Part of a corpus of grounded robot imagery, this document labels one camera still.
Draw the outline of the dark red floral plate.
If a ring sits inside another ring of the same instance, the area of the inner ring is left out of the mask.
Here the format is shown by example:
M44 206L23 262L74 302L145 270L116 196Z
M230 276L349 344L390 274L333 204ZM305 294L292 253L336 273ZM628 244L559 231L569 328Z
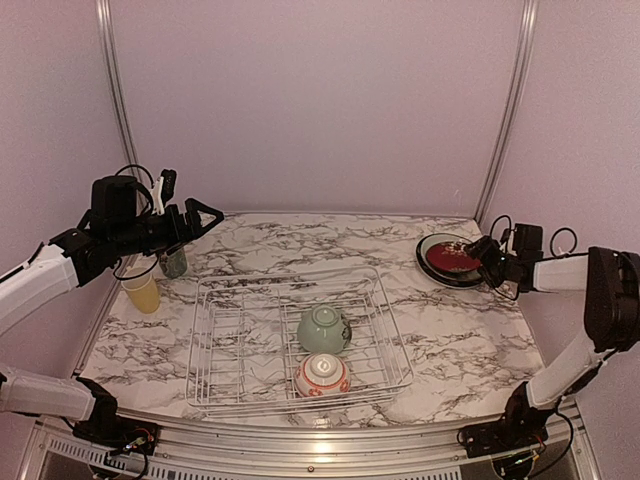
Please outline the dark red floral plate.
M437 243L426 250L426 261L439 273L467 274L476 271L481 263L472 258L465 250L462 242L445 241Z

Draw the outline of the floral ceramic tumbler cup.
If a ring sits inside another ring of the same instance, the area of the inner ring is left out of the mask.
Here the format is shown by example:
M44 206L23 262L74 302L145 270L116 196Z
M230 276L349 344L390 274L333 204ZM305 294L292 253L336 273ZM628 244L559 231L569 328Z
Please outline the floral ceramic tumbler cup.
M168 279L176 279L184 275L188 269L188 261L184 247L175 247L157 254L162 274Z

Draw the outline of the yellow mug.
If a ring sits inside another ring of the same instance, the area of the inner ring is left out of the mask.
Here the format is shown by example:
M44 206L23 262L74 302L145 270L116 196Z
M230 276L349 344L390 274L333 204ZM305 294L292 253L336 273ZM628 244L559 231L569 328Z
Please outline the yellow mug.
M152 272L143 267L128 267L121 286L131 303L142 313L151 314L160 306L160 296Z

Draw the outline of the pale green ceramic bowl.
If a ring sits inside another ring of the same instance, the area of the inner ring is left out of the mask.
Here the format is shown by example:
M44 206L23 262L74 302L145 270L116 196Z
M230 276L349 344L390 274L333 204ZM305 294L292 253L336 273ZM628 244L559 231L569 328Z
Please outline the pale green ceramic bowl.
M304 310L296 337L310 353L339 354L352 339L352 328L340 308L318 304Z

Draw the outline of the white and pink bowl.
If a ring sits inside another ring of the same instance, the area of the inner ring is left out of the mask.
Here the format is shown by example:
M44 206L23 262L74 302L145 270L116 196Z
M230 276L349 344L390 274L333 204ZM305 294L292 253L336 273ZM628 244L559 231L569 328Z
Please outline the white and pink bowl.
M346 394L351 389L351 372L336 355L315 353L308 355L294 374L296 391L302 397L326 397Z

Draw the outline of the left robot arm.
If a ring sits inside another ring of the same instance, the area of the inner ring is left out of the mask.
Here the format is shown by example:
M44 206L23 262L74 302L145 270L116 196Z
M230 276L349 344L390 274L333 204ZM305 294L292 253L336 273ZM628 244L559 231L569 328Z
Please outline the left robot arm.
M9 332L51 300L86 286L131 255L173 253L220 224L221 211L189 198L172 204L177 174L163 170L145 186L122 171L92 185L91 206L78 226L38 246L1 277L1 331ZM1 409L86 422L106 445L125 438L116 399L93 381L59 379L1 367Z

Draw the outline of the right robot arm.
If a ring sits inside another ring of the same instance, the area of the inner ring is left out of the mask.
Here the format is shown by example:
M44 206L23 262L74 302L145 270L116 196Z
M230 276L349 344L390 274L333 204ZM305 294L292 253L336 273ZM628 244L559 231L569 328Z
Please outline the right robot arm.
M491 287L514 282L523 293L583 291L583 327L547 367L520 384L497 421L495 438L515 448L543 428L561 401L582 390L612 355L639 341L639 255L592 246L582 254L523 259L489 236L464 247Z

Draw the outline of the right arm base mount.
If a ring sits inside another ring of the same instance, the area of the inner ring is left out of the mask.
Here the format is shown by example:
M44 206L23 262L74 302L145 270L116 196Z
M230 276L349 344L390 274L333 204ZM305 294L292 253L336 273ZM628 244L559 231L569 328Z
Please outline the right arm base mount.
M504 419L471 424L457 433L457 442L468 458L494 455L529 446L541 446L548 439L545 427L529 430L509 430Z

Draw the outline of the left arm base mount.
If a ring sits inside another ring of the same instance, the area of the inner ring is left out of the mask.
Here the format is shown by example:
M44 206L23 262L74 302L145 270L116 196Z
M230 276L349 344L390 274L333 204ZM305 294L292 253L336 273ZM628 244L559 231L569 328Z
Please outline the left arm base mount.
M116 416L102 424L97 421L76 422L72 433L82 440L115 450L116 454L133 451L152 455L159 430L156 423Z

